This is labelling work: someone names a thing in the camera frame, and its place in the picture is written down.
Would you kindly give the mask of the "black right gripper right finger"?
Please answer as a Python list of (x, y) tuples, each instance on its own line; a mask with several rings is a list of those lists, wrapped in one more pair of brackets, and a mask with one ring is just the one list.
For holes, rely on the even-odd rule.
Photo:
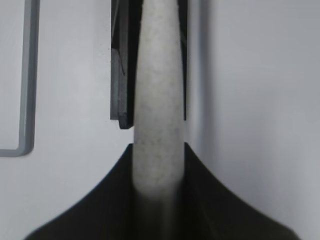
[(290, 228), (254, 209), (225, 187), (184, 145), (182, 240), (297, 240)]

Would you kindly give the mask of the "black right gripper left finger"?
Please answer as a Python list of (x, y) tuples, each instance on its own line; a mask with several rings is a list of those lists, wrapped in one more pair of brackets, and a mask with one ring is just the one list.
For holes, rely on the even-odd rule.
[(28, 240), (135, 240), (132, 151), (79, 202), (31, 232)]

